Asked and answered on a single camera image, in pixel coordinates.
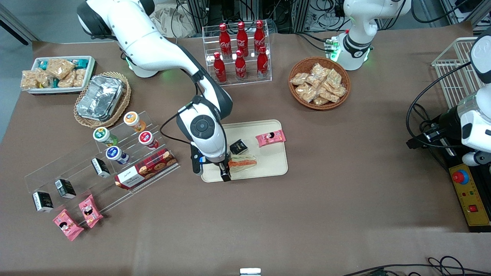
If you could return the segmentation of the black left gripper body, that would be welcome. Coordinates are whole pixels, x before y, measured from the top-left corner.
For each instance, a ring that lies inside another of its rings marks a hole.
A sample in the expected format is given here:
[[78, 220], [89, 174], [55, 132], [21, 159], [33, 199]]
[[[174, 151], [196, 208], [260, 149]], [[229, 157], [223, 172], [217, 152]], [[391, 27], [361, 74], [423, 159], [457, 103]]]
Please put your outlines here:
[[446, 148], [463, 148], [461, 143], [461, 119], [458, 107], [450, 108], [438, 118], [442, 146]]

